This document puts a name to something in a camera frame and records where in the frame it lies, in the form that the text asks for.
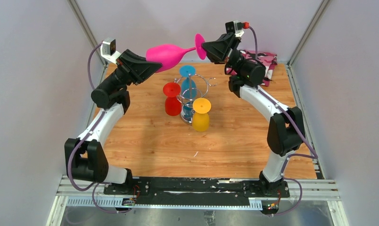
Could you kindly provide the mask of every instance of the red connector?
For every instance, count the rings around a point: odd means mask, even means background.
[[[248,29],[249,28],[249,22],[243,22],[244,24],[244,29]]]

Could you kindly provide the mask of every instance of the metal floor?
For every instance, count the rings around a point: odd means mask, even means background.
[[[280,209],[284,211],[292,205],[289,201],[281,201]],[[68,207],[65,209],[61,226],[69,225],[334,226],[326,201],[302,201],[291,213],[273,218],[252,210],[132,209],[126,214],[108,214],[95,207]]]

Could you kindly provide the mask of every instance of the cable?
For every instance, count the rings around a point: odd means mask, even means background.
[[[292,178],[286,178],[286,177],[282,177],[282,178],[284,180],[292,180],[292,181],[294,181],[295,183],[297,183],[299,185],[299,199],[298,199],[298,201],[296,202],[296,204],[291,209],[286,210],[286,211],[281,212],[281,213],[272,214],[272,216],[280,216],[280,215],[284,215],[284,214],[287,214],[287,213],[293,211],[294,209],[296,209],[299,206],[299,204],[301,203],[301,200],[302,200],[302,194],[303,193],[302,193],[302,185],[301,185],[301,183],[299,181],[295,180],[295,179],[292,179]]]
[[[97,189],[98,185],[99,185],[99,183],[97,183],[97,184],[94,186],[94,189],[92,190],[92,201],[94,202],[94,205],[95,205],[95,207],[96,207],[98,210],[100,210],[100,211],[102,211],[102,212],[105,212],[105,213],[127,213],[127,212],[129,212],[129,211],[131,210],[131,209],[129,209],[129,210],[121,210],[121,211],[118,211],[118,210],[116,210],[116,211],[109,211],[109,210],[106,210],[106,209],[100,207],[100,206],[97,204],[97,201],[95,200],[95,189]]]
[[[277,213],[277,214],[272,214],[272,217],[273,216],[280,216],[280,215],[284,215],[284,214],[287,214],[291,211],[293,211],[294,209],[296,209],[301,200],[302,200],[302,194],[303,194],[303,191],[302,191],[302,185],[299,181],[295,180],[295,179],[292,179],[292,178],[286,178],[284,177],[284,170],[285,170],[285,167],[287,166],[288,164],[288,161],[291,157],[293,156],[300,156],[300,157],[305,157],[305,158],[310,158],[310,159],[318,159],[318,155],[315,151],[315,149],[310,145],[310,143],[306,140],[306,138],[303,136],[303,134],[301,133],[301,131],[299,130],[298,126],[296,125],[296,123],[294,122],[294,120],[291,118],[291,116],[280,106],[278,105],[277,102],[275,102],[267,93],[265,93],[264,91],[262,91],[262,89],[258,89],[259,93],[262,94],[265,98],[267,98],[272,104],[274,104],[289,120],[289,122],[291,123],[291,125],[294,127],[295,131],[297,132],[297,134],[301,137],[301,140],[306,144],[307,148],[309,148],[310,152],[312,153],[312,155],[307,155],[307,154],[290,154],[287,156],[284,164],[282,165],[282,168],[281,168],[281,175],[282,175],[282,179],[284,180],[291,180],[291,181],[294,181],[295,183],[297,183],[299,185],[299,199],[298,201],[296,202],[296,204],[289,210],[286,210],[284,212],[281,212],[281,213]]]
[[[291,118],[291,116],[280,106],[278,105],[277,102],[275,102],[267,93],[265,93],[264,91],[262,91],[261,89],[258,89],[258,91],[260,92],[260,94],[262,94],[266,99],[268,99],[272,104],[274,104],[281,112],[284,113],[284,115],[288,118],[288,120],[291,122],[292,126],[294,127],[295,131],[297,132],[297,134],[301,137],[301,140],[306,144],[307,148],[309,148],[310,152],[313,154],[313,156],[309,156],[309,155],[302,155],[302,154],[292,154],[292,155],[289,155],[288,157],[290,156],[301,156],[301,157],[308,157],[308,158],[313,158],[313,159],[317,159],[318,156],[317,156],[317,153],[316,151],[313,149],[313,147],[310,145],[310,143],[306,140],[306,138],[303,136],[303,134],[301,133],[301,131],[299,130],[298,126],[296,125],[296,123],[294,122],[294,120]]]
[[[97,206],[97,203],[96,203],[96,201],[95,201],[95,189],[97,188],[97,186],[98,186],[99,184],[97,184],[95,187],[94,187],[94,190],[93,190],[93,194],[94,194],[94,198],[93,198],[93,202],[94,202],[94,204],[95,204],[95,206]],[[73,221],[71,221],[70,219],[69,219],[69,214],[71,213],[71,212],[73,212],[73,210],[69,210],[69,208],[70,207],[67,207],[66,208],[66,211],[65,211],[65,220],[70,224],[70,225],[80,225],[80,224],[83,224],[83,223],[85,223],[85,222],[87,222],[90,218],[92,218],[94,215],[95,215],[95,212],[94,213],[92,213],[89,217],[87,217],[85,220],[82,220],[82,221],[78,221],[78,222],[73,222]]]
[[[253,29],[253,27],[249,26],[249,29],[251,29],[252,33],[253,33],[253,38],[255,40],[255,60],[257,60],[257,38],[256,38],[256,32],[255,30]]]
[[[138,194],[137,194],[137,197],[136,197],[136,199],[138,199],[138,197],[140,196],[140,193],[141,193],[141,189],[140,189],[140,186],[138,186],[138,185],[134,186],[134,195],[135,195],[135,187],[138,188]]]
[[[281,201],[281,192],[280,192],[280,190],[277,190],[277,192],[278,192],[278,194],[279,194],[279,196],[278,196],[278,200],[277,200],[276,202],[272,203],[272,204],[270,205],[269,209],[270,209],[271,207],[275,206],[275,205],[278,205],[278,204],[280,203],[280,201]]]
[[[88,57],[88,62],[87,62],[87,72],[88,72],[88,80],[90,81],[90,85],[91,85],[92,90],[94,90],[95,87],[94,87],[94,84],[92,83],[92,79],[91,79],[91,67],[90,67],[90,65],[91,65],[91,58],[92,58],[92,55],[95,53],[95,51],[97,51],[97,49],[98,49],[99,47],[101,47],[101,45],[102,45],[102,42],[101,42],[100,44],[98,44],[98,45],[97,45],[97,46],[91,51],[90,56]]]
[[[98,124],[101,122],[103,116],[105,115],[105,111],[101,112],[100,117],[95,121],[94,125],[91,127],[90,131],[80,140],[80,142],[74,147],[72,153],[70,154],[69,161],[67,163],[67,176],[69,177],[70,183],[72,183],[72,186],[77,189],[78,191],[84,192],[87,191],[89,188],[91,188],[95,182],[92,182],[90,185],[88,185],[85,188],[79,187],[73,180],[72,177],[72,163],[74,155],[76,154],[77,150],[81,147],[81,145],[84,143],[84,141],[90,136],[90,133],[98,126]]]

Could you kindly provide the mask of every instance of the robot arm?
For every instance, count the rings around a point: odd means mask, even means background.
[[[237,50],[244,33],[242,28],[245,26],[246,23],[238,21],[226,23],[227,33],[222,34],[216,41],[204,42],[202,48],[212,63],[226,64],[226,67],[232,68],[237,73],[230,77],[230,91],[248,101],[270,124],[267,141],[272,152],[266,167],[260,172],[259,184],[250,187],[251,192],[253,192],[252,189],[256,189],[259,193],[268,194],[282,185],[282,169],[285,160],[288,155],[299,148],[302,140],[291,125],[286,125],[289,123],[288,119],[265,95],[273,100],[274,98],[259,86],[263,83],[265,66],[258,61],[245,59]],[[117,69],[92,91],[91,98],[101,110],[91,125],[78,138],[66,141],[66,167],[71,167],[72,175],[69,176],[72,178],[97,183],[114,183],[129,192],[132,188],[131,171],[110,166],[103,146],[114,125],[130,106],[127,86],[142,83],[156,73],[162,64],[149,62],[146,58],[138,56],[128,49],[120,54],[116,51],[115,40],[111,39],[103,41],[101,55],[109,62],[117,64]],[[304,134],[302,112],[299,108],[288,108],[286,105],[276,102],[283,109],[287,109]],[[74,154],[72,164],[69,166],[68,159],[79,142],[82,142],[82,145]],[[81,157],[85,152],[87,152],[88,158]]]

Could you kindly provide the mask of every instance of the black mounting plate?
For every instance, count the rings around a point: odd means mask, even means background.
[[[257,180],[248,180],[242,181],[242,189],[244,190],[244,196],[253,198],[253,197],[269,197],[269,198],[278,198],[279,194],[277,190],[281,193],[281,198],[289,198],[289,189],[288,183],[286,181],[281,181],[278,188],[269,194],[263,194],[255,185],[258,184]]]
[[[230,178],[133,177],[133,186],[138,185],[141,190],[137,204],[246,206],[249,197],[279,197],[277,192],[267,195],[258,192],[257,184],[258,180]],[[289,197],[286,187],[285,181],[279,185],[282,198]],[[133,189],[123,192],[118,185],[104,189],[104,194],[110,195],[133,193]]]
[[[149,194],[149,187],[150,187],[150,180],[148,178],[133,178],[132,180],[132,186],[138,186],[140,187],[140,195],[148,195]],[[105,189],[103,191],[104,194],[114,194],[114,195],[122,195],[122,194],[134,194],[134,189],[131,189],[129,192],[123,191],[121,187],[111,184],[108,186],[105,186]]]

